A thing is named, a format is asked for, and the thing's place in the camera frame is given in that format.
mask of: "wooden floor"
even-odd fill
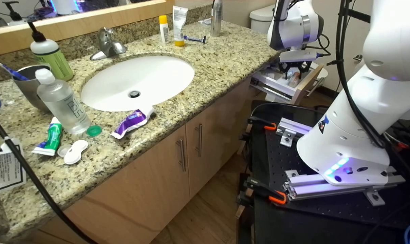
[[[329,106],[333,99],[312,94],[303,106]],[[236,243],[236,195],[239,174],[246,163],[234,156],[190,201],[152,244],[234,244]]]

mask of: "cup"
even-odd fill
[[[27,100],[39,111],[50,114],[50,110],[45,106],[45,103],[38,96],[38,87],[39,81],[35,79],[35,72],[38,69],[50,69],[48,65],[30,65],[18,69],[19,73],[26,76],[29,80],[15,80],[14,83],[18,85],[18,88],[23,92],[23,95],[27,98]]]

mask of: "drain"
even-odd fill
[[[140,96],[140,91],[130,91],[128,95],[129,95],[129,98],[139,98]]]

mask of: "toothbrush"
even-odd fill
[[[0,62],[0,68],[3,68],[4,71],[7,71],[15,80],[29,80],[26,76],[23,76],[22,73],[19,73],[18,71],[6,66],[4,64]]]

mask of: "faucet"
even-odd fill
[[[114,42],[111,29],[103,27],[98,35],[98,41],[101,50],[91,56],[92,61],[115,57],[126,52],[126,46],[120,42]]]

